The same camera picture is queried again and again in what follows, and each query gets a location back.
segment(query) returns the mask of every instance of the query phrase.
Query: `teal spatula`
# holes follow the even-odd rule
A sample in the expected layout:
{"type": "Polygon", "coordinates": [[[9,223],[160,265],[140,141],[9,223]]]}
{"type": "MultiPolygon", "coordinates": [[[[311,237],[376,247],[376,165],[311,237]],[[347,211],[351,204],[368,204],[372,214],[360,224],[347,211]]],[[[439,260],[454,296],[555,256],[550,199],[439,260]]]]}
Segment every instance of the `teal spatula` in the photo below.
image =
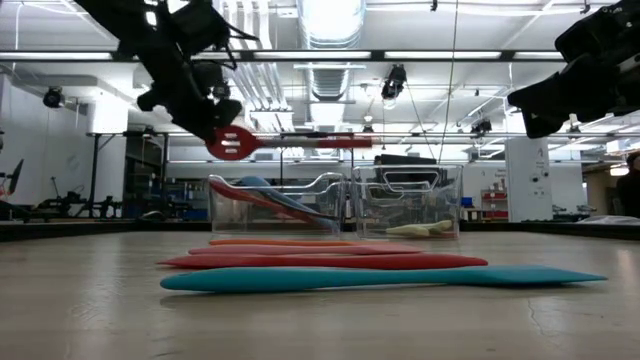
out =
{"type": "Polygon", "coordinates": [[[169,290],[258,293],[421,283],[494,287],[554,285],[606,279],[600,275],[539,265],[472,266],[438,270],[246,267],[205,270],[171,276],[162,280],[160,285],[169,290]]]}

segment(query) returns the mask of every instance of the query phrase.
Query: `black spotlight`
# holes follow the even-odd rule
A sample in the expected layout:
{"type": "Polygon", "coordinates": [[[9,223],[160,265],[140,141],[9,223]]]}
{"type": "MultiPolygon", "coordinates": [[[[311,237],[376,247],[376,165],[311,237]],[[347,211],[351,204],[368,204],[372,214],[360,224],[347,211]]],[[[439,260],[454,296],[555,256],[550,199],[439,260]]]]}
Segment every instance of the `black spotlight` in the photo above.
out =
{"type": "Polygon", "coordinates": [[[471,127],[472,134],[484,134],[491,130],[493,130],[491,127],[491,121],[489,121],[488,119],[484,119],[471,127]]]}
{"type": "Polygon", "coordinates": [[[50,109],[59,109],[64,106],[64,95],[61,87],[50,87],[49,91],[42,98],[44,106],[50,109]]]}
{"type": "Polygon", "coordinates": [[[404,65],[395,64],[391,68],[391,72],[382,87],[382,98],[384,100],[393,100],[404,90],[404,83],[407,81],[407,72],[404,65]]]}

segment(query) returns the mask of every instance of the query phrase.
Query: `black camera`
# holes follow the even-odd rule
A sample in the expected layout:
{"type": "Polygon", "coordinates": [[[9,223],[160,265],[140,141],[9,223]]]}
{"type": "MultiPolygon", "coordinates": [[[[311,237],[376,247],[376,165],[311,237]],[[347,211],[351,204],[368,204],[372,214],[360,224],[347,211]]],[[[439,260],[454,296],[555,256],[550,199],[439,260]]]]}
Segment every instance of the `black camera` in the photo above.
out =
{"type": "Polygon", "coordinates": [[[555,47],[568,65],[508,96],[522,110],[530,138],[557,132],[570,114],[585,123],[640,109],[640,3],[600,8],[560,35],[555,47]]]}
{"type": "Polygon", "coordinates": [[[50,87],[42,97],[44,106],[50,109],[59,109],[64,106],[64,95],[61,87],[50,87]]]}
{"type": "Polygon", "coordinates": [[[382,93],[380,95],[384,100],[393,100],[397,98],[402,90],[404,90],[404,83],[406,81],[407,72],[404,70],[404,65],[393,65],[387,80],[384,82],[382,93]]]}

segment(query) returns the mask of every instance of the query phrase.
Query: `ventilation pipe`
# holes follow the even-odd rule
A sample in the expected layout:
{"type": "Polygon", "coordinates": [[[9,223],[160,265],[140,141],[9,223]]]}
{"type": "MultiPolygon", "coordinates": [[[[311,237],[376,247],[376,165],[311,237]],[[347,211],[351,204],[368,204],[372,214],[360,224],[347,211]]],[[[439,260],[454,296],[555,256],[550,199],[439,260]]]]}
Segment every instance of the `ventilation pipe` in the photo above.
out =
{"type": "MultiPolygon", "coordinates": [[[[234,27],[238,27],[238,4],[236,0],[226,0],[222,2],[222,6],[227,4],[227,11],[225,12],[225,20],[234,27]]],[[[238,39],[230,39],[230,45],[232,49],[243,49],[242,42],[238,39]]],[[[267,100],[260,81],[255,77],[248,64],[238,64],[238,68],[235,71],[235,79],[238,81],[236,84],[244,86],[247,93],[250,95],[251,102],[256,104],[256,110],[268,109],[269,101],[267,100]]]]}
{"type": "MultiPolygon", "coordinates": [[[[269,34],[269,1],[268,0],[258,0],[258,14],[260,15],[260,44],[262,48],[265,50],[273,49],[271,45],[271,39],[269,34]]],[[[282,89],[282,84],[280,83],[280,77],[278,75],[278,68],[275,63],[267,63],[264,64],[264,70],[266,72],[266,81],[268,81],[273,88],[274,92],[273,96],[277,99],[277,102],[280,104],[281,110],[288,110],[289,106],[287,105],[287,99],[285,98],[284,91],[282,89]]]]}
{"type": "MultiPolygon", "coordinates": [[[[253,13],[252,1],[242,0],[242,9],[244,13],[244,22],[242,23],[242,26],[243,26],[242,31],[246,32],[247,34],[255,34],[253,29],[254,13],[253,13]]],[[[244,43],[245,43],[245,47],[249,50],[256,50],[258,48],[258,43],[255,41],[244,41],[244,43]]],[[[276,99],[276,95],[275,95],[276,90],[273,88],[273,82],[271,81],[271,79],[269,78],[269,75],[267,74],[267,71],[265,70],[265,64],[252,63],[248,65],[249,65],[249,68],[252,70],[253,74],[260,74],[262,79],[264,79],[264,83],[267,86],[267,90],[269,91],[269,94],[271,97],[270,108],[280,108],[279,101],[278,99],[276,99]]],[[[264,94],[262,90],[262,86],[260,86],[260,89],[258,89],[258,91],[264,94]]]]}
{"type": "MultiPolygon", "coordinates": [[[[300,36],[305,48],[337,50],[358,46],[366,9],[365,0],[297,0],[297,8],[300,36]]],[[[339,101],[347,91],[350,75],[349,70],[308,70],[307,82],[311,96],[320,102],[339,101]]],[[[318,108],[323,105],[325,104],[311,105],[312,118],[314,113],[323,113],[321,108],[318,108]]],[[[344,105],[340,105],[342,118],[344,105]]],[[[313,120],[326,123],[328,120],[340,119],[313,120]]]]}

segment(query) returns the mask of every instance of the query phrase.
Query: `pillar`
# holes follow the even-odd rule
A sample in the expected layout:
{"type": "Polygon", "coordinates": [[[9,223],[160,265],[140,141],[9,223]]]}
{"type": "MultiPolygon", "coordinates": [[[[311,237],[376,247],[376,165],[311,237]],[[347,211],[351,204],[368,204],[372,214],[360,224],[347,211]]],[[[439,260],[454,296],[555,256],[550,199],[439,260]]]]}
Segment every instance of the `pillar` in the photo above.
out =
{"type": "MultiPolygon", "coordinates": [[[[121,133],[127,130],[129,105],[105,95],[89,106],[88,116],[91,132],[121,133]]],[[[122,200],[126,148],[124,137],[101,136],[94,201],[103,201],[107,196],[113,196],[114,201],[122,200]]]]}

